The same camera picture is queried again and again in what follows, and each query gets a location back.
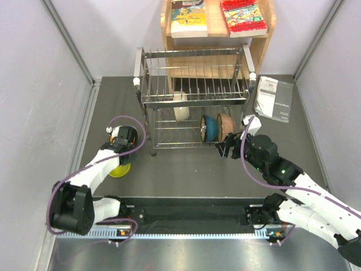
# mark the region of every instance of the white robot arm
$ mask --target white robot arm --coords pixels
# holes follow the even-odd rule
[[[137,146],[138,132],[132,126],[108,128],[107,132],[109,142],[85,166],[86,170],[70,178],[55,194],[50,209],[52,228],[85,235],[94,223],[119,214],[121,199],[106,196],[93,201],[92,195],[112,170],[131,162],[132,154],[119,154]]]
[[[242,158],[258,171],[267,184],[260,185],[280,189],[291,199],[273,194],[265,199],[262,213],[269,222],[288,222],[299,226],[330,243],[351,263],[361,266],[361,213],[347,206],[317,185],[300,167],[278,154],[275,143],[266,135],[255,135],[261,127],[259,118],[246,116],[245,131],[228,134],[216,147],[224,158],[234,147],[232,158]],[[297,199],[304,205],[293,201]]]

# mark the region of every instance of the white wall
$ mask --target white wall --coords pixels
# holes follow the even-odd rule
[[[0,263],[34,264],[90,85],[39,0],[0,1]]]
[[[294,74],[334,0],[274,0],[276,29],[262,73]],[[135,49],[163,48],[163,0],[52,0],[91,74],[133,75]]]
[[[298,87],[335,195],[361,211],[360,10],[345,1]]]
[[[334,0],[273,0],[276,28],[262,64],[263,74],[294,74]]]

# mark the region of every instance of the wooden shelf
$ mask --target wooden shelf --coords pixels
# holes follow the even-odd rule
[[[162,37],[165,50],[184,50],[184,48],[174,46],[174,38],[171,37],[171,2],[172,0],[164,0],[161,14],[161,28]],[[206,21],[208,27],[208,37],[229,38],[226,22],[224,21],[222,10],[220,8],[221,0],[205,0],[206,7]],[[263,59],[265,58],[268,45],[270,43],[273,31],[276,24],[276,14],[272,0],[257,0],[259,9],[267,24],[267,34],[261,36],[253,36],[250,44],[250,53],[252,55],[253,64],[256,69],[256,74],[259,73]],[[205,47],[196,46],[194,49],[208,49]],[[230,60],[229,64],[235,64],[235,59]],[[207,57],[192,59],[192,58],[170,58],[166,59],[169,85],[171,86],[172,77],[200,77],[200,78],[230,78],[230,74],[233,74],[232,67],[221,67],[224,59],[220,58],[216,62],[210,60]],[[213,68],[213,64],[219,65],[219,67]],[[186,67],[191,66],[188,69],[174,68],[174,67]],[[245,77],[249,78],[248,71],[244,69]]]
[[[223,12],[220,7],[220,0],[205,0],[205,12],[208,29],[208,37],[229,37]],[[171,10],[168,12],[168,22],[171,22]],[[166,26],[165,35],[171,37],[171,23]],[[268,34],[259,36],[247,36],[252,38],[266,38]]]

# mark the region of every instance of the white cap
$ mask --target white cap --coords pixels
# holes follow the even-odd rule
[[[250,80],[256,80],[256,78],[257,78],[257,75],[256,75],[255,72],[251,72],[251,73],[249,74],[249,79],[250,79]]]
[[[134,77],[133,78],[133,85],[139,85],[140,84],[140,79],[139,77]]]

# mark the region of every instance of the wire rack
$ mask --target wire rack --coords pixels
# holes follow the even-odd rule
[[[200,121],[202,115],[217,118],[219,113],[231,116],[229,107],[190,107],[190,118],[176,121],[173,108],[156,110],[154,148],[197,148],[214,146],[214,142],[202,142]]]
[[[231,49],[137,53],[135,78],[147,108],[244,104],[249,69],[244,45]],[[187,99],[174,101],[174,92]]]
[[[214,145],[201,141],[201,116],[216,118],[224,110],[230,115],[229,106],[245,104],[255,84],[256,74],[247,44],[239,48],[154,52],[138,48],[133,85],[151,155],[156,155],[156,148]],[[174,107],[189,107],[189,118],[176,121]],[[153,135],[150,108],[156,115]]]

